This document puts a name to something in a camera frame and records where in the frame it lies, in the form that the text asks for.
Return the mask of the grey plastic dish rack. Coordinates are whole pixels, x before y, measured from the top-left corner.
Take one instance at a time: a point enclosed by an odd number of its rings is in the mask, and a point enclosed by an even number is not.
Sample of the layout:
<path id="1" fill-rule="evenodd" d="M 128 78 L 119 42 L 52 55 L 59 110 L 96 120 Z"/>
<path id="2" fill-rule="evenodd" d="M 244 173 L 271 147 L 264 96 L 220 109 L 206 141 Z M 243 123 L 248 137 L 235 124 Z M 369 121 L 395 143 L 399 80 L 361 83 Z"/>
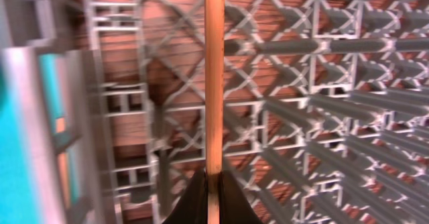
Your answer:
<path id="1" fill-rule="evenodd" d="M 428 0 L 225 0 L 223 171 L 262 223 L 428 222 Z M 85 223 L 163 223 L 206 167 L 204 0 L 1 0 L 63 57 Z"/>

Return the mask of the teal plastic serving tray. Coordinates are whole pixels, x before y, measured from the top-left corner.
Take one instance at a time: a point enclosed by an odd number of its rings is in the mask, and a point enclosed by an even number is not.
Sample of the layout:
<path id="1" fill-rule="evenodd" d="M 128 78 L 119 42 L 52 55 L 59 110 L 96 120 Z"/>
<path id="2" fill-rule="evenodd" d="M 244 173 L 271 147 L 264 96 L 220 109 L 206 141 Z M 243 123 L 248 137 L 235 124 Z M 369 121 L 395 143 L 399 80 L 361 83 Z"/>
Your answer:
<path id="1" fill-rule="evenodd" d="M 1 222 L 85 223 L 88 201 L 80 196 L 70 160 L 71 129 L 62 56 L 33 48 L 1 53 Z M 56 133 L 64 117 L 66 131 Z M 57 157 L 68 155 L 71 206 L 65 207 Z"/>

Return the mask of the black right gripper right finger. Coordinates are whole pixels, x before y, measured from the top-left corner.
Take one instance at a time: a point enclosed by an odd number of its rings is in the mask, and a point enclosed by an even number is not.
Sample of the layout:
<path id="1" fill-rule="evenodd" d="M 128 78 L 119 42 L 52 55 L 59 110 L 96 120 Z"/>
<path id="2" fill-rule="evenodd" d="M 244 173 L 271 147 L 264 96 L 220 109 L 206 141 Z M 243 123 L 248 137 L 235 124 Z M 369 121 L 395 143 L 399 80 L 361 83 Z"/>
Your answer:
<path id="1" fill-rule="evenodd" d="M 230 171 L 221 173 L 220 224 L 262 224 Z"/>

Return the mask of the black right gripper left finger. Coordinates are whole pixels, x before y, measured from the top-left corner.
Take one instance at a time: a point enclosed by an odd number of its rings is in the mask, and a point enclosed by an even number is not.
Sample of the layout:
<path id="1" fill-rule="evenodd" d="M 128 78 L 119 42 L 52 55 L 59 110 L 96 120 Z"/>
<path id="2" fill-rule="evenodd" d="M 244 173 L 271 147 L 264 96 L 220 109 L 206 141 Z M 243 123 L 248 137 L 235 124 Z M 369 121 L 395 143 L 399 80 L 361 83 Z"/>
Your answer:
<path id="1" fill-rule="evenodd" d="M 197 170 L 184 194 L 163 224 L 207 224 L 208 187 L 206 173 Z"/>

